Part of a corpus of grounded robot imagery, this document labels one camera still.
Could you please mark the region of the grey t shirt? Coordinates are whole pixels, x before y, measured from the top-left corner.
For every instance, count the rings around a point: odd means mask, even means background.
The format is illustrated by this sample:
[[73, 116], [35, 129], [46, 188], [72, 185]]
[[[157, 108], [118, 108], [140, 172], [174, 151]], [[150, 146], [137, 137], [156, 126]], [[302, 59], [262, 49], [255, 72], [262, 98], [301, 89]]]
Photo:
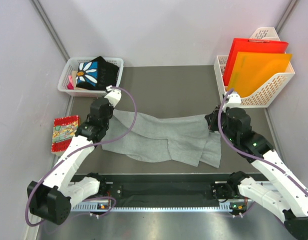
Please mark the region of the grey t shirt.
[[203, 114], [156, 118], [115, 110], [104, 141], [104, 151], [141, 162], [174, 160], [194, 167], [201, 162], [219, 168], [221, 161], [221, 136], [209, 131]]

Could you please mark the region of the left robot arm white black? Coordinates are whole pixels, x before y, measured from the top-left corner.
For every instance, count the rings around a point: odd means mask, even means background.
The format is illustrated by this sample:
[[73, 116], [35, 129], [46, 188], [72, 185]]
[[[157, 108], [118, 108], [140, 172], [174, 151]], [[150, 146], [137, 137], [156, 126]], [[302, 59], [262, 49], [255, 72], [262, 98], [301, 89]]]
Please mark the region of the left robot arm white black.
[[119, 101], [110, 95], [93, 100], [90, 113], [77, 128], [58, 162], [39, 182], [32, 181], [28, 185], [25, 221], [29, 226], [33, 226], [29, 221], [30, 214], [61, 225], [78, 203], [92, 195], [102, 198], [107, 194], [106, 184], [91, 176], [77, 185], [69, 186], [69, 183], [96, 144], [105, 137], [109, 120]]

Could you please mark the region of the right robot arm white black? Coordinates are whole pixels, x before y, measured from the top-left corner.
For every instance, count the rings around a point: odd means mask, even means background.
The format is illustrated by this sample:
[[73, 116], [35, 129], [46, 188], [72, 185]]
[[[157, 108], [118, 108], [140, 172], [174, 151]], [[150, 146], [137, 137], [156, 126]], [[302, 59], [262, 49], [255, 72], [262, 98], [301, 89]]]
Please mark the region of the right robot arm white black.
[[308, 240], [308, 188], [292, 173], [270, 142], [251, 127], [251, 118], [242, 108], [217, 106], [205, 116], [209, 131], [219, 132], [223, 140], [276, 188], [268, 190], [238, 171], [227, 180], [227, 192], [233, 198], [250, 198], [272, 214], [298, 240]]

